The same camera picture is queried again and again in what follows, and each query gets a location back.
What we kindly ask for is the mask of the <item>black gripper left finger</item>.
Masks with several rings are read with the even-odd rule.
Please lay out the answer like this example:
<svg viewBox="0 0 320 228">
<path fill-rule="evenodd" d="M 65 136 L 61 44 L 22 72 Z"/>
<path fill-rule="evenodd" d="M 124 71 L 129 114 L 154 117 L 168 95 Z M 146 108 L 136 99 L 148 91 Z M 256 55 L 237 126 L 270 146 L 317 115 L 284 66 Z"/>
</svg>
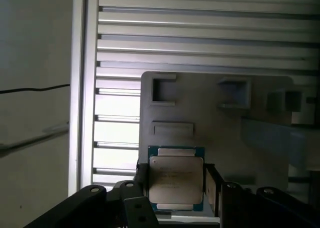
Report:
<svg viewBox="0 0 320 228">
<path fill-rule="evenodd" d="M 107 191 L 88 185 L 51 208 L 28 228 L 157 228 L 158 219 L 144 194 L 149 166 L 138 164 L 132 180 Z"/>
</svg>

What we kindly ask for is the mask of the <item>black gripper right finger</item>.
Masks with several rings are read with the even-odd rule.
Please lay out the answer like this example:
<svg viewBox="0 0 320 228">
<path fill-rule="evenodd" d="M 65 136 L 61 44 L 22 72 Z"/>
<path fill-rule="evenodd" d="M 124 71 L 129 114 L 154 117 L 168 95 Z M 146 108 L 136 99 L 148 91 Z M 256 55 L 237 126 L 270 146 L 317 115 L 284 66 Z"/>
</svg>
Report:
<svg viewBox="0 0 320 228">
<path fill-rule="evenodd" d="M 318 228 L 320 211 L 272 187 L 256 192 L 226 181 L 214 164 L 204 165 L 204 192 L 221 228 Z"/>
</svg>

